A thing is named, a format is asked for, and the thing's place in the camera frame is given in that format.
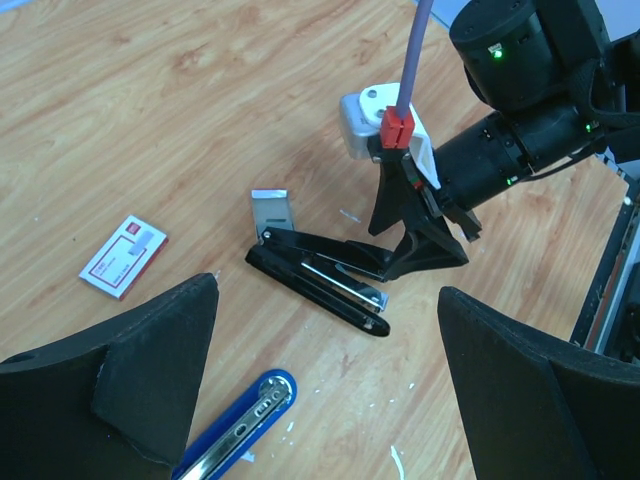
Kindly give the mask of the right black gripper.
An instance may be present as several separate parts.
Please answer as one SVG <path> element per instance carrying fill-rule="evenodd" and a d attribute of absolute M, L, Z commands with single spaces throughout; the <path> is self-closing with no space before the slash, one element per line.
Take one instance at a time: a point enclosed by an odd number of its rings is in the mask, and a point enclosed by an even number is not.
<path fill-rule="evenodd" d="M 531 119 L 494 112 L 429 152 L 438 186 L 418 170 L 408 150 L 375 153 L 380 176 L 368 232 L 379 235 L 401 219 L 405 227 L 386 260 L 384 281 L 469 263 L 447 224 L 458 225 L 467 241 L 477 240 L 482 225 L 474 209 L 532 175 Z"/>

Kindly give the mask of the blue black stapler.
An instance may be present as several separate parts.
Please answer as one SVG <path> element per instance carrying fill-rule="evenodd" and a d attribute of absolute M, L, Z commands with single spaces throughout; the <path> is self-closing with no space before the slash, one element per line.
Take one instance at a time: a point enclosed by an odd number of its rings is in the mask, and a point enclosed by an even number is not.
<path fill-rule="evenodd" d="M 219 479 L 286 413 L 297 397 L 294 377 L 264 372 L 185 451 L 174 479 Z"/>

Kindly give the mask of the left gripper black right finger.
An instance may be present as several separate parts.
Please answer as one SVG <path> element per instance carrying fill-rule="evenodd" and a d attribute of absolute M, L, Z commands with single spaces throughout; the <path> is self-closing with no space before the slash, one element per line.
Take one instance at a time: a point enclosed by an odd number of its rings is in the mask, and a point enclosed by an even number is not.
<path fill-rule="evenodd" d="M 447 363 L 479 479 L 636 479 L 639 369 L 439 292 Z"/>

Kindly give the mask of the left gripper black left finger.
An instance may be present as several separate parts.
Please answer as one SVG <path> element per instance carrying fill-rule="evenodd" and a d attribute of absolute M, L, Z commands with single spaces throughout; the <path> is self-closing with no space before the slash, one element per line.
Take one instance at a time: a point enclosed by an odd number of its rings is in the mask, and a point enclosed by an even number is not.
<path fill-rule="evenodd" d="M 5 479 L 167 479 L 186 450 L 218 284 L 148 302 L 1 364 Z"/>

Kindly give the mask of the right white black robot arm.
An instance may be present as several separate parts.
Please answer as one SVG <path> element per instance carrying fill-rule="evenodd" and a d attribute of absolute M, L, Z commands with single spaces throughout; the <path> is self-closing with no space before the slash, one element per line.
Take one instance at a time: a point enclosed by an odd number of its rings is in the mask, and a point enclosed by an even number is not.
<path fill-rule="evenodd" d="M 619 162 L 639 156 L 639 37 L 611 40 L 592 1 L 467 3 L 449 37 L 491 111 L 441 146 L 412 151 L 411 93 L 428 8 L 418 7 L 397 98 L 368 143 L 381 163 L 369 231 L 405 228 L 375 269 L 381 281 L 466 264 L 450 225 L 477 239 L 475 209 L 516 184 L 596 153 Z"/>

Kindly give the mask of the small black clip object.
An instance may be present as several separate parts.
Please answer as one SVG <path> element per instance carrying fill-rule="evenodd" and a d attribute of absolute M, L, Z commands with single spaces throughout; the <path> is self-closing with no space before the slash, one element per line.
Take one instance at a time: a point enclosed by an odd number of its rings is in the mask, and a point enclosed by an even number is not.
<path fill-rule="evenodd" d="M 268 227 L 245 260 L 351 326 L 387 337 L 391 328 L 380 313 L 388 295 L 354 276 L 382 282 L 390 256 L 390 251 L 362 242 Z"/>

